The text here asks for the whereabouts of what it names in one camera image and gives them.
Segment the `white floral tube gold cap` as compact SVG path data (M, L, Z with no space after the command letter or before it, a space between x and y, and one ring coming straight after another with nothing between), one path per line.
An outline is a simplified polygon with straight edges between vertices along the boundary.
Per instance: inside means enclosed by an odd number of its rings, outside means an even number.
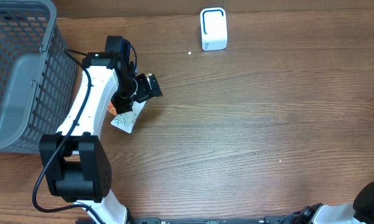
M148 101L142 103L133 101L133 96L137 90L135 78L129 78L127 81L121 80L120 86L110 99L110 103L115 107L117 112L111 124L126 133L132 132L140 113Z

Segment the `small orange tissue box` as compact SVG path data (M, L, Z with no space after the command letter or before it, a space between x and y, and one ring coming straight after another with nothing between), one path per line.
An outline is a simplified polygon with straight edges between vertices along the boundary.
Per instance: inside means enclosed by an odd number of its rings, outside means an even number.
M117 115L116 109L111 103L108 105L108 112L111 113L114 116Z

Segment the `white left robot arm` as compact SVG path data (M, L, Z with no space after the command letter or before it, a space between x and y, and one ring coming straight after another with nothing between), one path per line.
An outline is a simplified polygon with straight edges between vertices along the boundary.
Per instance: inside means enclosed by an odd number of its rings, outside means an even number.
M134 46L109 35L102 52L83 54L76 64L82 82L73 105L54 134L39 141L43 169L32 191L36 210L55 213L81 208L92 223L133 223L113 191L112 170L100 141L108 106L116 114L140 113L147 100L161 97L153 74L137 72Z

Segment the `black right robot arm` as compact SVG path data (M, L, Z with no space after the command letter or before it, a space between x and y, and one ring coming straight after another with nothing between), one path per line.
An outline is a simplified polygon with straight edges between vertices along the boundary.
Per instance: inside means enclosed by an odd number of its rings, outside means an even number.
M278 221L281 224L374 224L374 181L366 185L352 203L306 206Z

